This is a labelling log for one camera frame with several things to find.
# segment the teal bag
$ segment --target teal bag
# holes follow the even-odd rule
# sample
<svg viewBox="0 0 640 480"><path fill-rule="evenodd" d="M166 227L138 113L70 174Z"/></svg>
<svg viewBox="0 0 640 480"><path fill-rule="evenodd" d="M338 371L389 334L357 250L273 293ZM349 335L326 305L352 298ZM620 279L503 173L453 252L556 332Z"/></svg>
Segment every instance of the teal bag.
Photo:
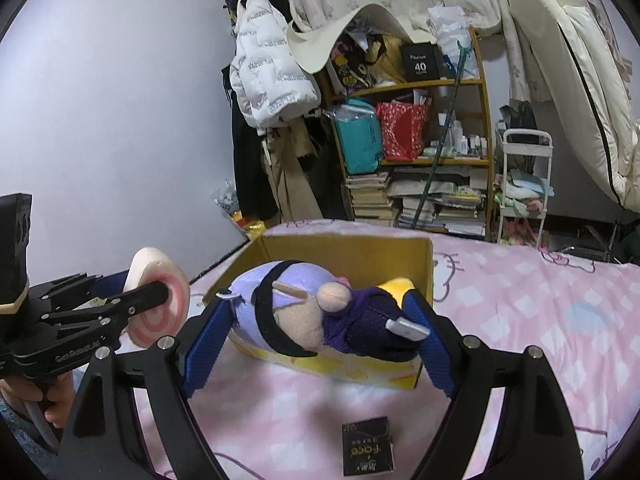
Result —
<svg viewBox="0 0 640 480"><path fill-rule="evenodd" d="M384 158L375 107L360 99L347 99L342 109L344 113L335 116L335 125L347 173L375 173Z"/></svg>

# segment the black strap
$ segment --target black strap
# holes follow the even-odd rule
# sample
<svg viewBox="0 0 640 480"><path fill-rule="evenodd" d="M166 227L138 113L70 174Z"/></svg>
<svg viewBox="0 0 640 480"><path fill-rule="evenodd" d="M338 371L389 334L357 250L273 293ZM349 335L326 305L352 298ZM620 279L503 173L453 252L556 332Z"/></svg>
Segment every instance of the black strap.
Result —
<svg viewBox="0 0 640 480"><path fill-rule="evenodd" d="M297 260L280 262L267 273L260 285L255 288L255 320L262 338L277 353L290 357L315 357L318 355L317 353L309 352L293 341L278 326L273 317L273 282L290 266L299 263L301 262Z"/></svg>

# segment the stack of books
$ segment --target stack of books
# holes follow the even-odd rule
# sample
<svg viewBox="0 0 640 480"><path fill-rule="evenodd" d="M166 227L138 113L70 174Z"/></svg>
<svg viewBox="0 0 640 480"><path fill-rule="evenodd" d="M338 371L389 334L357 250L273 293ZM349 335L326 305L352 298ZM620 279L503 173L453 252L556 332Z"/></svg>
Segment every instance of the stack of books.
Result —
<svg viewBox="0 0 640 480"><path fill-rule="evenodd" d="M399 209L389 198L388 171L347 177L351 204L357 221L373 225L392 226Z"/></svg>
<svg viewBox="0 0 640 480"><path fill-rule="evenodd" d="M409 228L415 218L430 168L396 170L387 195L402 199L398 227ZM427 200L418 218L417 228L468 236L484 236L484 192L473 189L480 176L471 178L468 167L438 168L437 181L431 184Z"/></svg>

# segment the white puffer jacket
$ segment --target white puffer jacket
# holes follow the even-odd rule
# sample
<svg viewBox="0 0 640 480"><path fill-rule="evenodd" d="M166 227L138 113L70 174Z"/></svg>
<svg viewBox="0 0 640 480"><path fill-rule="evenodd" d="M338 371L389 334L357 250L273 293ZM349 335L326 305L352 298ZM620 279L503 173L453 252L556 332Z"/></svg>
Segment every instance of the white puffer jacket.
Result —
<svg viewBox="0 0 640 480"><path fill-rule="evenodd" d="M241 2L231 86L249 126L284 126L320 104L318 86L291 55L283 15L269 0Z"/></svg>

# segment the plush toy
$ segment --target plush toy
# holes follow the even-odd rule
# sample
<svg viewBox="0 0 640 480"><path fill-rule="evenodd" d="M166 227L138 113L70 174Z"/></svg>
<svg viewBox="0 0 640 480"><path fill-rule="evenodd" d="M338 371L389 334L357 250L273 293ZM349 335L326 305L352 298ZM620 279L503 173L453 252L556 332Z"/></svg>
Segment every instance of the plush toy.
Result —
<svg viewBox="0 0 640 480"><path fill-rule="evenodd" d="M389 283L398 289L396 281ZM230 288L239 297L236 330L259 348L295 357L315 355L324 345L386 361L413 359L415 338L388 329L399 319L411 325L393 295L375 286L351 290L345 283L322 267L294 260L255 267ZM408 280L403 286L413 288Z"/></svg>

